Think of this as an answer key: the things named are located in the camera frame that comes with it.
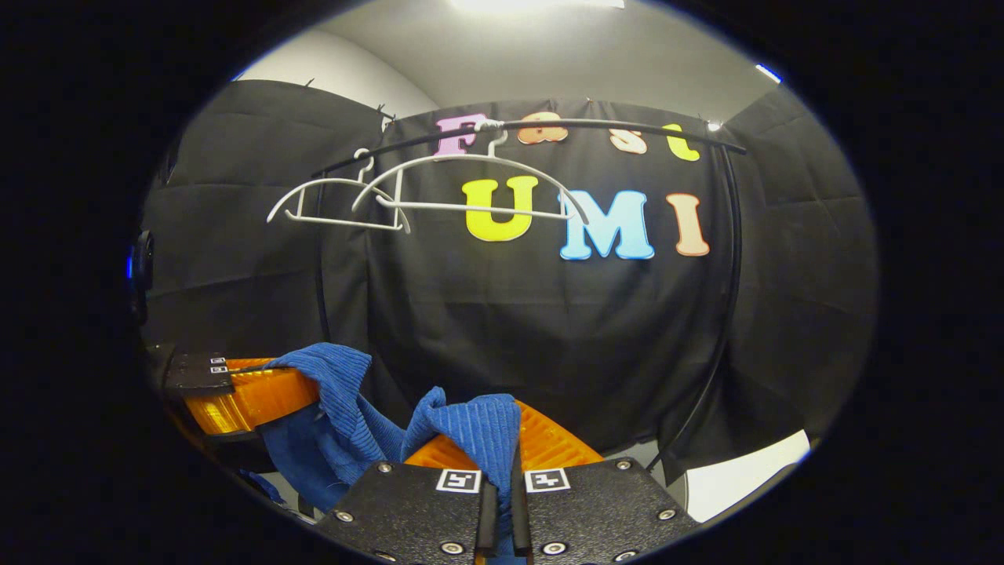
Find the blue towel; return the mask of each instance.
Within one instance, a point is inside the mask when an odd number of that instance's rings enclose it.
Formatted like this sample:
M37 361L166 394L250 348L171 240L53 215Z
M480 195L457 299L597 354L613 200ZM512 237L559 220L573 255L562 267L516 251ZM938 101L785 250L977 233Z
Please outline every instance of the blue towel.
M325 513L376 461L402 463L442 434L471 458L498 489L498 552L512 555L510 474L519 438L520 410L508 394L446 404L435 387L402 431L359 394L371 358L354 349L319 343L266 367L295 367L317 381L320 401L259 427L272 462L289 484Z

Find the screw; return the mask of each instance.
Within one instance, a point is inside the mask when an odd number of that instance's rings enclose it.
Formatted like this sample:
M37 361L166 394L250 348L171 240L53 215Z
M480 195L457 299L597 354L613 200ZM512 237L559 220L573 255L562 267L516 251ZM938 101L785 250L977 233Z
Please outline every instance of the screw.
M544 553L547 555L558 555L559 553L564 553L567 547L561 542L554 542L544 546Z

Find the white hanger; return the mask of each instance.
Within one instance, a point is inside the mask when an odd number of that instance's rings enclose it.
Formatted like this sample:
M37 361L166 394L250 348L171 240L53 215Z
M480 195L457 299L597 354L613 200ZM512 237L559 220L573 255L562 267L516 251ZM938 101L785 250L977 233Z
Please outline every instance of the white hanger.
M489 125L489 126L498 127L502 123L503 123L503 121L497 121L495 119L486 119L486 120L479 121L477 124L475 124L474 130L475 131L480 131L481 128L482 128L482 126L486 125L486 124ZM369 182L369 184L365 185L365 187L363 187L363 189L361 191L359 191L359 195L356 196L355 197L355 201L352 202L352 210L355 210L355 208L362 201L362 197L365 196L366 194L368 194L370 190L372 190L372 191L376 191L378 190L376 189L376 185L378 184L380 184L381 182L383 182L384 180L386 180L391 175L397 173L398 174L398 181L397 181L397 187L395 189L395 197L394 197L394 199L392 200L384 192L380 192L379 196L376 196L376 202L379 204L381 204L382 206L385 206L385 207L388 207L388 208L395 208L396 210L399 210L399 211L400 211L401 208L426 208L426 209L433 209L433 210L477 210L477 211L485 211L485 212L500 212L500 213L507 213L507 214L520 214L520 215L526 215L526 216L537 216L537 217L542 217L542 218L554 218L554 219L562 219L562 220L566 220L568 218L574 217L577 214L582 219L582 223L585 224L585 225L588 225L589 220L585 216L585 211L582 210L582 207L578 204L578 201L575 200L575 197L571 195L571 193L568 191L567 188L564 187L563 184L561 184L560 182L558 182L557 180L555 180L553 177L547 175L546 173L543 173L543 172L541 172L541 171L539 171L537 169L534 169L533 167L530 167L529 165L524 165L524 164L519 163L517 161L510 161L509 159L502 159L501 157L495 157L495 146L496 146L496 144L505 143L505 140L508 137L509 137L509 132L507 130L505 130L505 129L502 129L502 134L499 137L497 137L495 139L492 139L492 142L488 144L488 155L465 154L465 155L441 155L441 156L438 156L438 157L437 156L420 157L418 159L413 159L412 161L406 161L405 163L402 163L401 165L398 165L396 167L392 167L391 169L389 169L384 174L382 174L382 175L378 176L376 178L374 178L372 181ZM508 165L510 167L514 167L516 169L522 169L524 171L532 173L532 174L534 174L534 175L536 175L536 176L538 176L538 177L540 177L540 178L542 178L542 179L550 182L551 184L553 184L554 186L557 187L558 192L561 195L560 205L561 205L562 211L567 212L567 210L568 210L568 202L571 202L572 206L574 207L574 211L572 211L570 213L555 214L553 212L538 212L536 210L514 210L513 208L496 208L494 206L470 206L470 205L467 205L467 204L444 204L444 203L440 203L440 202L402 202L401 201L402 174L405 172L406 169L411 169L412 167L416 167L418 165L422 165L423 163L439 162L439 161L450 161L450 160L487 161L489 163L501 163L503 165Z
M367 151L367 150L364 149L364 148L357 150L355 152L355 155L353 155L353 157L358 157L364 151ZM318 184L326 184L326 183L332 183L332 184L349 184L349 185L353 185L353 186L365 187L366 183L362 182L362 177L365 175L366 171L372 170L374 163L375 163L375 159L373 159L372 157L370 157L369 158L369 163L361 171L359 171L358 179L354 180L354 181L351 180L351 179L316 179L316 180L312 180L312 181L309 181L309 182L305 182L305 183L297 186L296 188L294 188L294 189L290 190L289 192L287 192L285 196L283 196L282 198L280 198L279 201L275 203L275 206L272 207L272 211L268 213L268 217L265 219L265 223L271 222L272 218L275 217L275 213L279 211L279 208L282 206L282 204L286 200L289 200L294 194L296 194L297 192L299 192L300 193L300 199L299 199L299 203L296 205L296 214L293 214L288 209L285 210L286 217L289 218L289 219L291 219L291 220L293 220L293 221L314 222L314 223L329 223L329 224L338 224L338 225L356 225L356 226L361 226L361 227L371 227L371 228L375 228L375 229L390 229L390 230L393 230L393 231L399 231L399 230L401 230L401 229L404 228L405 233L411 233L412 232L412 225L411 225L411 223L409 223L408 216L405 215L405 212L403 210L395 210L394 225L385 225L385 224L382 224L382 223L357 222L357 221L351 221L351 220L332 220L332 219L329 219L329 218L317 218L317 217L311 217L311 216L304 216L303 215L303 196L304 196L304 192L306 192L307 187L311 187L311 186L318 185ZM402 177L399 175L398 176L398 189L397 189L397 192L399 193L398 198L400 198L401 183L402 183ZM384 192L383 190L380 190L378 188L373 188L372 190L373 190L373 192L375 192L380 196L386 197L388 199L391 198L391 196L388 193ZM356 198L355 202L352 203L352 210L353 211L355 210L355 207L358 204L358 202L359 202L359 199ZM402 220L403 223L399 223L398 222L399 215L400 215L401 220Z

